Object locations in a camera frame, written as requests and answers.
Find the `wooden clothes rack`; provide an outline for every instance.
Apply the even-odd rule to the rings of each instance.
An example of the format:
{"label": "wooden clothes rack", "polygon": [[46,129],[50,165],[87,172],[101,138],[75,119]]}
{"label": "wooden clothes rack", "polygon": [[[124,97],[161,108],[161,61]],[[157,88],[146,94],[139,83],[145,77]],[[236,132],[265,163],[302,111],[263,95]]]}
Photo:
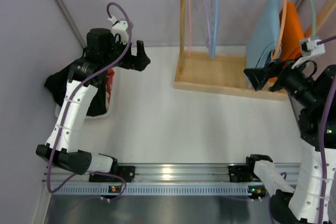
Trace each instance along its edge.
{"label": "wooden clothes rack", "polygon": [[[269,92],[267,90],[269,84],[258,92],[248,89],[243,72],[246,67],[245,56],[216,54],[215,59],[211,59],[208,52],[200,51],[192,51],[191,55],[188,56],[187,51],[184,50],[185,3],[186,0],[181,0],[180,55],[175,74],[174,88],[272,100],[285,100],[288,97],[284,90],[274,93]],[[335,7],[336,0],[327,0],[325,2],[321,11],[317,14],[316,31],[321,28]],[[307,29],[304,35],[309,37],[310,34],[311,27]]]}

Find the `orange towel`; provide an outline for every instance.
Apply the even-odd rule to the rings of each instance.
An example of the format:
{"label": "orange towel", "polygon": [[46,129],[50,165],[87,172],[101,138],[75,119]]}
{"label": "orange towel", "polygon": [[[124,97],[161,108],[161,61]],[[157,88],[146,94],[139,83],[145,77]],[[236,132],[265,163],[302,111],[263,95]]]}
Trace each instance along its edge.
{"label": "orange towel", "polygon": [[296,60],[301,56],[300,40],[305,37],[294,2],[287,4],[285,29],[283,31],[280,60]]}

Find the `light blue towel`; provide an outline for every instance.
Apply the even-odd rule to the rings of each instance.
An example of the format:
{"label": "light blue towel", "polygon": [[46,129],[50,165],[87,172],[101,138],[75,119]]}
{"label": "light blue towel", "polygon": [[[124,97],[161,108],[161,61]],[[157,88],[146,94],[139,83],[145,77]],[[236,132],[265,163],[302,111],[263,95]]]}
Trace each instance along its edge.
{"label": "light blue towel", "polygon": [[251,39],[246,46],[247,68],[264,67],[277,47],[280,33],[280,0],[268,0]]}

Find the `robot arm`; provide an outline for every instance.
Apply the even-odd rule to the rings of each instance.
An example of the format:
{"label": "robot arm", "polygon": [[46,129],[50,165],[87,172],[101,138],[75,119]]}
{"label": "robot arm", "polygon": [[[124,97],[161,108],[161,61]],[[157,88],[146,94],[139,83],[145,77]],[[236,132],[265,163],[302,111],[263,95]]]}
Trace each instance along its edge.
{"label": "robot arm", "polygon": [[[87,115],[90,103],[104,82],[106,72],[91,79],[80,87],[70,100],[74,89],[93,73],[109,65],[125,50],[129,39],[127,22],[113,19],[112,32],[104,28],[92,29],[87,34],[86,56],[75,60],[71,66],[66,83],[66,94],[55,127],[45,145],[38,145],[36,154],[46,160],[50,159],[55,147],[52,163],[75,174],[103,172],[115,174],[118,170],[118,160],[106,155],[92,155],[79,150],[80,132]],[[118,67],[142,71],[150,63],[144,51],[142,41],[137,41],[137,56],[131,55],[131,48],[117,64]],[[64,122],[62,118],[67,111]],[[59,129],[62,128],[57,146]]]}
{"label": "robot arm", "polygon": [[[270,160],[255,160],[251,156],[250,172],[258,177],[271,195],[271,212],[280,223],[318,223],[319,202],[322,176],[322,161],[318,142],[318,129],[326,103],[328,91],[336,73],[336,65],[331,65],[317,78],[307,77],[303,69],[311,61],[325,53],[324,45],[318,45],[319,39],[304,39],[301,43],[302,58],[282,62],[276,60],[260,69],[245,69],[244,73],[255,90],[263,88],[271,77],[277,77],[269,89],[274,92],[284,88],[290,96],[303,105],[300,112],[299,128],[301,133],[302,161],[299,179],[294,190],[278,174]],[[325,156],[328,178],[324,206],[323,223],[328,223],[328,203],[334,173],[336,170],[336,142],[334,123],[336,103],[333,103],[328,117],[327,132],[324,134]]]}

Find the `orange hanger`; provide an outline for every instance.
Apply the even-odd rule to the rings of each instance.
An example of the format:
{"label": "orange hanger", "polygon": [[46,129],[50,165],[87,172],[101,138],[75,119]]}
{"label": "orange hanger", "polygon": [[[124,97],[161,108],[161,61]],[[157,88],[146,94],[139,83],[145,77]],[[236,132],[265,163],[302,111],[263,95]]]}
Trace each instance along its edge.
{"label": "orange hanger", "polygon": [[282,37],[284,35],[285,22],[286,22],[287,1],[288,0],[283,0],[282,18],[281,18],[279,39],[278,39],[277,47],[276,47],[274,53],[271,54],[271,60],[275,60],[277,55],[279,54],[279,51],[280,51],[281,40],[282,40]]}

